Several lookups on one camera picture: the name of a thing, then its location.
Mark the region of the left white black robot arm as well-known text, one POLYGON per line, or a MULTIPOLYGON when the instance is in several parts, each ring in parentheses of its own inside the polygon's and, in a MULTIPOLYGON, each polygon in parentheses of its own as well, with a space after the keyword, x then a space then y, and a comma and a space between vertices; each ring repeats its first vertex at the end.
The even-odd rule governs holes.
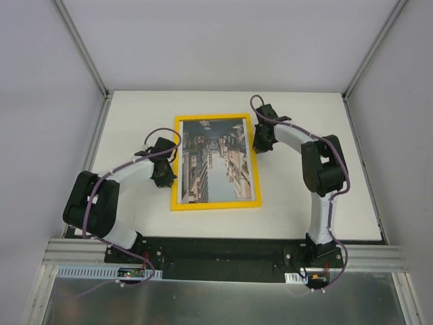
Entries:
POLYGON ((171 187, 177 176, 170 163, 178 147, 159 137, 154 146, 110 171, 80 172, 63 212, 64 222, 80 229, 85 238, 96 237, 116 246, 127 263, 138 262, 145 251, 143 236, 118 220, 120 195, 145 181, 157 188, 171 187))

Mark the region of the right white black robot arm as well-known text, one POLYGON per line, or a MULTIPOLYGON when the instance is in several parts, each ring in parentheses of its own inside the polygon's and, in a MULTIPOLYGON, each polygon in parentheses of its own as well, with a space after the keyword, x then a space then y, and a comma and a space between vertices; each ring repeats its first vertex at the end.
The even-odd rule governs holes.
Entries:
POLYGON ((333 231, 336 199, 350 190, 340 141, 335 135, 322 137, 287 116, 278 116, 270 104, 253 111, 258 123, 252 147, 257 154, 272 151, 274 144, 282 143, 301 155, 302 178, 311 193, 311 222, 297 262, 320 267, 338 244, 333 231))

